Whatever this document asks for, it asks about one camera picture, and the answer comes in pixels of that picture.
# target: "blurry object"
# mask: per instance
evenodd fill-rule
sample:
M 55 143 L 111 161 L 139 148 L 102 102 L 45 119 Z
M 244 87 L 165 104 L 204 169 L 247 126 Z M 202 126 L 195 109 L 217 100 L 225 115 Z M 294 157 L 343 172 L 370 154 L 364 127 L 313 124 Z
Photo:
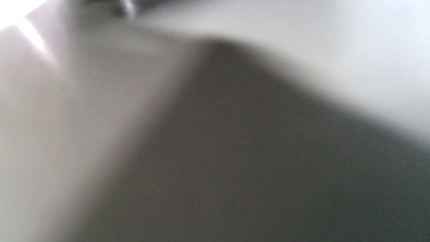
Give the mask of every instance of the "blurry object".
M 152 9 L 167 0 L 87 0 L 89 2 L 116 2 L 114 13 L 117 16 L 135 18 L 145 10 Z

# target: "dark gray surface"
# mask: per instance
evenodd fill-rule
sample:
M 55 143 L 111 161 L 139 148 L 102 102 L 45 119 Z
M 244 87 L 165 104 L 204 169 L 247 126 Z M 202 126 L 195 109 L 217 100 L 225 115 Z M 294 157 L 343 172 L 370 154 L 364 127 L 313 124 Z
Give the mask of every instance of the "dark gray surface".
M 430 240 L 428 151 L 208 48 L 65 241 Z

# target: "white surface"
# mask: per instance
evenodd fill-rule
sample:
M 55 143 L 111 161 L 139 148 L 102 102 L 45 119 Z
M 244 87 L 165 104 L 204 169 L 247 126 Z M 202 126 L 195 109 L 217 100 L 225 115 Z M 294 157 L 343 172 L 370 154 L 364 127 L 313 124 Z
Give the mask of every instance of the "white surface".
M 0 241 L 61 233 L 65 224 L 50 227 L 59 212 L 85 200 L 83 184 L 91 189 L 109 174 L 112 164 L 98 162 L 135 113 L 148 123 L 155 117 L 166 97 L 158 80 L 170 80 L 181 55 L 163 53 L 158 40 L 140 44 L 144 34 L 125 23 L 76 32 L 67 13 L 49 0 L 0 32 Z M 241 39 L 298 60 L 323 77 L 306 85 L 428 145 L 427 1 L 192 1 L 138 22 Z

